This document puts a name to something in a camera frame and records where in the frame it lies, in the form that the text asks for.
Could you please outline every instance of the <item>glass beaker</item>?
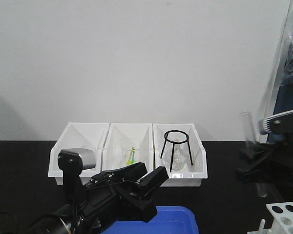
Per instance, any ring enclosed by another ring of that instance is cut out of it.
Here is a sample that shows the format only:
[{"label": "glass beaker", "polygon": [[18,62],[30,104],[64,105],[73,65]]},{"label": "glass beaker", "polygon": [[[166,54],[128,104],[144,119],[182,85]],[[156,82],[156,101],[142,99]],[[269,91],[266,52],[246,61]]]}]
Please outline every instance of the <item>glass beaker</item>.
[{"label": "glass beaker", "polygon": [[139,162],[139,153],[142,147],[142,142],[137,138],[126,138],[121,141],[122,149],[122,164],[129,166],[135,162]]},{"label": "glass beaker", "polygon": [[[170,167],[171,154],[172,154],[172,149],[167,150],[165,153],[164,162],[165,162],[166,168]],[[180,147],[180,144],[175,144],[171,169],[173,171],[179,171],[183,169],[183,167],[185,166],[185,163],[187,162],[187,158],[188,158],[188,155],[183,152],[183,150]]]}]

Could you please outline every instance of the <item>iron ring stand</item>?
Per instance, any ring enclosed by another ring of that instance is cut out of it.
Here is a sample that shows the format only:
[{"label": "iron ring stand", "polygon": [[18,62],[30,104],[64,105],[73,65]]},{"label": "iron ring stand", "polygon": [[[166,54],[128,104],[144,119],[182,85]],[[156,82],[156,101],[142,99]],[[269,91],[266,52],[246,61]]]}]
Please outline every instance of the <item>iron ring stand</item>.
[{"label": "iron ring stand", "polygon": [[[169,133],[171,132],[178,132],[178,133],[182,133],[186,136],[186,140],[184,141],[180,141],[180,142],[177,142],[177,141],[173,141],[173,140],[169,140],[168,139],[168,135]],[[165,149],[165,146],[166,146],[166,142],[170,142],[172,143],[172,152],[171,152],[171,161],[170,161],[170,169],[169,169],[169,172],[171,172],[171,169],[172,169],[172,163],[173,163],[173,156],[174,156],[174,150],[175,150],[175,144],[183,144],[183,143],[187,143],[188,144],[188,149],[189,149],[189,155],[190,155],[190,160],[191,160],[191,165],[193,165],[193,161],[192,161],[192,155],[191,155],[191,150],[190,150],[190,144],[189,144],[189,135],[186,134],[185,132],[183,131],[180,131],[180,130],[170,130],[168,132],[165,132],[164,134],[164,138],[165,138],[165,142],[164,142],[164,146],[163,146],[163,149],[162,149],[162,153],[161,153],[161,157],[163,157],[163,152],[164,152],[164,149]]]}]

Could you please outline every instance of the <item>green stirring rod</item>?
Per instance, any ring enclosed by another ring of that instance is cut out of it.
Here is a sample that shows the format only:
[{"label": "green stirring rod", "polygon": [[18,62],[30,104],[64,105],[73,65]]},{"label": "green stirring rod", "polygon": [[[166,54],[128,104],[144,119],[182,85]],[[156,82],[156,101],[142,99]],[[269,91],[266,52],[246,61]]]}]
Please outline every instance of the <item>green stirring rod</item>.
[{"label": "green stirring rod", "polygon": [[132,154],[133,154],[134,150],[135,150],[135,147],[132,147],[132,148],[131,148],[130,155],[129,155],[129,159],[128,159],[128,161],[127,161],[126,165],[130,165],[130,164],[131,164],[131,162],[130,162],[130,158],[131,158],[131,156],[132,156]]},{"label": "green stirring rod", "polygon": [[135,157],[135,151],[136,150],[133,148],[131,164],[134,164],[135,163],[135,160],[133,159],[133,157]]}]

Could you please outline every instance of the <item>white wall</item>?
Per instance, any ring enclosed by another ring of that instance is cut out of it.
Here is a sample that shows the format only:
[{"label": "white wall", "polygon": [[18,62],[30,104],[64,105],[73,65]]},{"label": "white wall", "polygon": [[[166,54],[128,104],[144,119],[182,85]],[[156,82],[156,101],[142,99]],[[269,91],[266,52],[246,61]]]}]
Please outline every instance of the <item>white wall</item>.
[{"label": "white wall", "polygon": [[0,0],[0,140],[68,122],[194,123],[243,140],[290,0]]}]

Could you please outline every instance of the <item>black cable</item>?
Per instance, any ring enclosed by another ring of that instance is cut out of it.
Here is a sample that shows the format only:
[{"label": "black cable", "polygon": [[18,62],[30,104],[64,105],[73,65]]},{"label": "black cable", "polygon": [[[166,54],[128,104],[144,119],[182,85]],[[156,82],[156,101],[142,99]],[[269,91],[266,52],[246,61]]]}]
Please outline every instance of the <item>black cable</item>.
[{"label": "black cable", "polygon": [[93,187],[96,187],[98,184],[102,184],[102,183],[104,183],[104,182],[107,182],[107,181],[109,181],[109,180],[122,180],[122,179],[115,179],[115,178],[106,178],[106,179],[103,179],[103,180],[101,180],[101,181],[99,181],[99,182],[97,182],[97,183],[92,183],[92,184],[89,184],[88,186],[86,186],[86,188],[87,189],[91,189],[91,188],[93,188]]},{"label": "black cable", "polygon": [[[14,219],[14,223],[15,223],[15,230],[14,230],[14,234],[17,234],[18,233],[18,231],[19,231],[19,222],[18,222],[18,218],[14,215],[14,214],[12,214],[12,213],[10,213],[10,212],[6,212],[6,211],[0,211],[0,214],[4,214],[4,215],[9,215],[9,216],[11,216],[11,217],[13,217],[13,219]],[[8,234],[9,232],[0,232],[0,234]]]},{"label": "black cable", "polygon": [[134,182],[134,183],[137,182],[137,181],[134,180],[134,179],[129,179],[129,180],[123,180],[123,181],[118,182],[118,183],[106,184],[106,185],[103,185],[103,186],[97,186],[98,184],[100,184],[100,183],[102,183],[102,182],[104,182],[104,181],[108,181],[108,180],[111,180],[111,179],[107,179],[107,180],[100,181],[99,183],[97,183],[97,184],[95,184],[95,185],[93,185],[93,186],[88,186],[87,188],[88,188],[88,189],[98,189],[98,188],[103,188],[103,187],[107,187],[107,186],[113,186],[113,185],[115,185],[115,184],[122,184],[122,183],[127,183],[127,182]]}]

